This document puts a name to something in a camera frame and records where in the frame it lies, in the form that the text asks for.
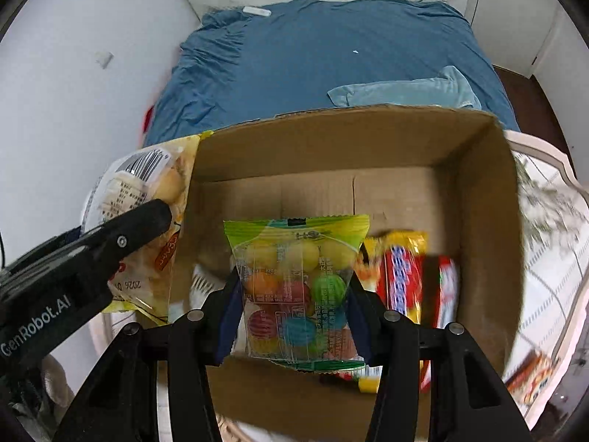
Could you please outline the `white patterned quilted mat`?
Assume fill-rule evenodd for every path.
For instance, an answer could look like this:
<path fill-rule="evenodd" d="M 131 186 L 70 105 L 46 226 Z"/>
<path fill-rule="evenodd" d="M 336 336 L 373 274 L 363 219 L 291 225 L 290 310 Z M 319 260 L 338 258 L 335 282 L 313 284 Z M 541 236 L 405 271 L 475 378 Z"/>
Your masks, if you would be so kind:
<path fill-rule="evenodd" d="M 493 367 L 533 351 L 559 371 L 583 325 L 588 194 L 564 154 L 487 113 L 439 108 L 293 115 L 141 149 L 112 163 L 85 225 L 160 197 L 173 223 L 111 281 L 128 308 L 170 320 L 196 266 L 230 271 L 227 220 L 363 214 L 369 234 L 425 232 L 461 272 L 457 315 Z"/>

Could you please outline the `blue bed sheet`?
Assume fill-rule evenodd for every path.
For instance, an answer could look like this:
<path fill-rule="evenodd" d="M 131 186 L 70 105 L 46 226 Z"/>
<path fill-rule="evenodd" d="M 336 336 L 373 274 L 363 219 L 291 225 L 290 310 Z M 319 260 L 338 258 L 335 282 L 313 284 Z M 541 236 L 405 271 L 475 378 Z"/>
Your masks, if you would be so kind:
<path fill-rule="evenodd" d="M 448 4 L 293 0 L 211 12 L 181 46 L 145 144 L 333 108 L 333 88 L 433 78 L 449 65 L 466 77 L 482 111 L 517 129 L 491 62 Z"/>

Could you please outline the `clear yellow-edged pastry packet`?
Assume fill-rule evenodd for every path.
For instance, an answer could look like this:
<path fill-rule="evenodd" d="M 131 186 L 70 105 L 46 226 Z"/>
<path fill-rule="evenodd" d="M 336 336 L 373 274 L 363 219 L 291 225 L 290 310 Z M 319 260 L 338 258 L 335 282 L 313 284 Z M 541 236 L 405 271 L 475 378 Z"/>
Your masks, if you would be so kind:
<path fill-rule="evenodd" d="M 121 256 L 109 311 L 168 320 L 173 265 L 200 142 L 210 131 L 139 149 L 111 163 L 89 195 L 84 232 L 112 228 Z"/>

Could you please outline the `yellow Sedaap noodle packet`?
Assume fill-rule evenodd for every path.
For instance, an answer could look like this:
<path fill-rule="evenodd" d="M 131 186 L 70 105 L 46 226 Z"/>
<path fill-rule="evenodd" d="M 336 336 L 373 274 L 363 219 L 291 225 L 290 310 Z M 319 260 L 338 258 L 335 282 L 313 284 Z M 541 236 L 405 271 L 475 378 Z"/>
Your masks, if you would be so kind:
<path fill-rule="evenodd" d="M 355 273 L 387 309 L 444 328 L 456 317 L 459 270 L 451 257 L 431 255 L 428 242 L 428 234 L 418 231 L 370 236 L 360 247 Z"/>

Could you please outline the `colourful gumball candy bag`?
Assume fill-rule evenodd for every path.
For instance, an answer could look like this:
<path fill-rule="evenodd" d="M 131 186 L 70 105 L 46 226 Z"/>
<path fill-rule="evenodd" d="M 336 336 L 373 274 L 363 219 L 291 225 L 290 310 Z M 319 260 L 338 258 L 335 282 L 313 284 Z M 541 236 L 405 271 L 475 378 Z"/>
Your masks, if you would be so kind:
<path fill-rule="evenodd" d="M 244 293 L 244 352 L 305 371 L 359 365 L 346 296 L 365 214 L 225 221 Z"/>

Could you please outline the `light blue towel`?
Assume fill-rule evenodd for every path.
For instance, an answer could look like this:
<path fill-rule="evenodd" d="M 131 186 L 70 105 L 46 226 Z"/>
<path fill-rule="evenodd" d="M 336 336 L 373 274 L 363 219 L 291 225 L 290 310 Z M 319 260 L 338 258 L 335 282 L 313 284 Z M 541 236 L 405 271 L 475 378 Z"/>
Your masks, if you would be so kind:
<path fill-rule="evenodd" d="M 390 104 L 482 109 L 466 77 L 452 65 L 433 78 L 339 86 L 328 91 L 328 98 L 338 108 Z"/>

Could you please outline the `blue milk cardboard box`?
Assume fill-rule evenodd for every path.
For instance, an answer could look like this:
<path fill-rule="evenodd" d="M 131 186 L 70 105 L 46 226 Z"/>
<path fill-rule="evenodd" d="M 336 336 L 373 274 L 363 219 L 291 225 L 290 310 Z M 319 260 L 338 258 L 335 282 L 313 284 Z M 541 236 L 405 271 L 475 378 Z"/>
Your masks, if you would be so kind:
<path fill-rule="evenodd" d="M 372 235 L 426 232 L 461 270 L 458 319 L 505 369 L 522 307 L 515 163 L 494 115 L 374 106 L 245 123 L 199 143 L 171 299 L 201 264 L 230 273 L 226 221 L 325 218 L 351 248 Z"/>

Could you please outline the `orange panda snack packet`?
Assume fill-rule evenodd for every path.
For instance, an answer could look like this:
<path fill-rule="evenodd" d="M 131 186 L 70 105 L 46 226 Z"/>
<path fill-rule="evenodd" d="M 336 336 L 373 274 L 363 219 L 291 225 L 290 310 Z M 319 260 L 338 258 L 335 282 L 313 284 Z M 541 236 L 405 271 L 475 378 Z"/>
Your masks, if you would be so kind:
<path fill-rule="evenodd" d="M 552 359 L 533 350 L 507 380 L 506 387 L 518 405 L 529 407 L 550 381 L 553 372 Z"/>

